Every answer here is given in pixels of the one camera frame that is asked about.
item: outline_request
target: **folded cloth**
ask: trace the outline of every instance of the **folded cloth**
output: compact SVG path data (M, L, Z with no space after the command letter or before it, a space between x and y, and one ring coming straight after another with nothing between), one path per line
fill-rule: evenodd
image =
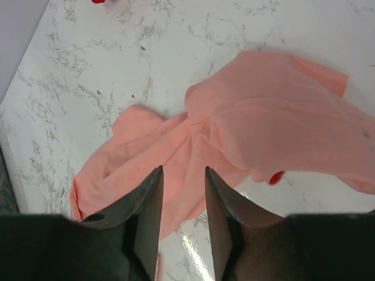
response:
M283 171L332 174L375 194L375 119L341 99L347 76L300 57L241 52L190 87L187 113L164 120L126 109L74 178L72 215L82 220L164 167L160 238L204 210L204 168L231 186L277 183Z

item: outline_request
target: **white surface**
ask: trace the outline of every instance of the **white surface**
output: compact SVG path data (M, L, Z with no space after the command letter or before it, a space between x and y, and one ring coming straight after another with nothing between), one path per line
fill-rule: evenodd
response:
M0 103L49 0L0 1Z
M173 116L188 86L239 50L287 50L350 75L345 98L375 113L375 4L337 0L51 0L0 106L21 210L69 214L69 188L111 124L140 102ZM239 190L279 214L369 211L375 197L321 174ZM213 280L206 217L161 242L162 280Z

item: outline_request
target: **pink fabric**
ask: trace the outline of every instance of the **pink fabric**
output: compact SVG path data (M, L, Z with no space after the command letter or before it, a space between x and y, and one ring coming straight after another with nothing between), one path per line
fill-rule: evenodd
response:
M82 220L134 189L158 165L161 239L204 210L204 168L236 186L277 183L282 171L332 174L375 194L375 120L341 99L347 76L285 53L241 52L190 87L187 113L164 120L133 105L74 179Z

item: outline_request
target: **cloth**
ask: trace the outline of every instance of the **cloth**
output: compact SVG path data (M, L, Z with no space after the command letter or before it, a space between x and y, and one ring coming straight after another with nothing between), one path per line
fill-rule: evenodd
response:
M375 119L341 99L347 78L291 54L241 52L187 90L187 113L164 120L130 106L74 178L73 218L111 204L159 165L161 239L204 210L206 166L233 187L249 174L276 184L283 171L308 171L375 194Z

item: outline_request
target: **towel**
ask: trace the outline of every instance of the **towel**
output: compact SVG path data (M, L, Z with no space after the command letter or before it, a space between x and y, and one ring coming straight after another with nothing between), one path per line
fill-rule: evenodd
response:
M342 99L347 79L292 54L241 52L187 90L186 113L165 120L130 106L74 178L72 217L108 206L159 165L161 239L203 212L206 166L233 187L249 174L277 184L284 171L307 171L375 194L375 119Z

